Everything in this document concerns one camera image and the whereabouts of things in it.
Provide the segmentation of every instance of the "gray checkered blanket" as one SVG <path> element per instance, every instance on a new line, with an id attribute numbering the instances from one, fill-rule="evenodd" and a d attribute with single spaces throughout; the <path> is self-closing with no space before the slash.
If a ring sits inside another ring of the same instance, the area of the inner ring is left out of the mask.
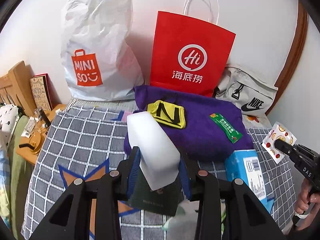
<path id="1" fill-rule="evenodd" d="M 117 121 L 120 111 L 99 107 L 71 107 L 60 112 L 49 129 L 30 180 L 21 233 L 29 239 L 36 226 L 65 190 L 60 167 L 72 174 L 87 176 L 109 158 L 110 170 L 126 159 L 123 150 L 127 133 L 125 122 Z M 265 181 L 267 198 L 274 198 L 271 215 L 282 229 L 293 214 L 295 192 L 284 158 L 275 166 L 270 155 L 261 147 L 268 130 L 249 129 Z M 199 166 L 219 179 L 226 179 L 223 163 L 203 163 Z M 162 226 L 168 217 L 144 210 L 120 217 L 123 239 L 166 240 Z"/>

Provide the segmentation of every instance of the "barcode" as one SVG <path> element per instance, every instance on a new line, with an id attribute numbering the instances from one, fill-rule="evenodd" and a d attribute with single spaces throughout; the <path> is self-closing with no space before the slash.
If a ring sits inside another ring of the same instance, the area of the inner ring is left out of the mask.
<path id="1" fill-rule="evenodd" d="M 254 171 L 259 171 L 260 170 L 260 166 L 259 166 L 258 160 L 252 160 L 252 164 L 253 164 Z"/>

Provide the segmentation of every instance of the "human hand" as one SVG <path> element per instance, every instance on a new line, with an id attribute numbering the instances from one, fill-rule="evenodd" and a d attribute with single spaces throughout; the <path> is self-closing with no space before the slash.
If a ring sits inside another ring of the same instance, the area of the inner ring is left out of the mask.
<path id="1" fill-rule="evenodd" d="M 314 193 L 309 196 L 311 188 L 312 185 L 309 183 L 309 181 L 307 179 L 304 179 L 301 184 L 301 192 L 298 195 L 295 211 L 298 214 L 302 214 L 304 211 L 308 210 L 308 202 L 314 203 L 315 205 L 311 209 L 309 215 L 305 219 L 303 219 L 302 224 L 297 227 L 297 230 L 302 230 L 310 226 L 320 209 L 320 193 Z"/>

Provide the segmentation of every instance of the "purple cloth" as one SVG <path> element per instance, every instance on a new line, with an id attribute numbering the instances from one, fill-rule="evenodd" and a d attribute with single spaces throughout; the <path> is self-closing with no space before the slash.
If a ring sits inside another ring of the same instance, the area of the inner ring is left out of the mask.
<path id="1" fill-rule="evenodd" d="M 148 104 L 157 100 L 184 107 L 184 129 L 161 123 L 159 125 L 174 145 L 185 150 L 194 160 L 224 161 L 234 150 L 254 149 L 252 139 L 242 123 L 241 110 L 230 102 L 147 85 L 135 87 L 134 92 L 139 112 L 146 111 Z M 239 141 L 231 143 L 224 131 L 209 117 L 213 113 L 222 114 L 234 129 L 242 133 Z M 126 154 L 131 152 L 128 134 L 124 141 L 124 151 Z"/>

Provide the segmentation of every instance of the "white wall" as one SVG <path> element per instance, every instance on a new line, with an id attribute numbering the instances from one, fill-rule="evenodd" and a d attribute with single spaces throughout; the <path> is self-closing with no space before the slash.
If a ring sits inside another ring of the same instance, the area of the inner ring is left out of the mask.
<path id="1" fill-rule="evenodd" d="M 320 151 L 320 33 L 309 17 L 306 43 L 298 67 L 281 98 L 268 115 L 287 127 L 297 143 Z M 296 193 L 303 176 L 292 169 Z"/>
<path id="2" fill-rule="evenodd" d="M 35 74 L 48 73 L 62 101 L 70 93 L 60 63 L 60 10 L 67 0 L 23 0 L 0 34 L 0 75 L 24 60 Z M 236 33 L 230 62 L 254 68 L 274 83 L 290 49 L 297 0 L 219 0 L 219 25 Z M 127 42 L 144 75 L 149 75 L 158 10 L 182 13 L 184 0 L 133 0 L 134 19 Z M 207 19 L 208 8 L 194 0 L 190 15 Z"/>

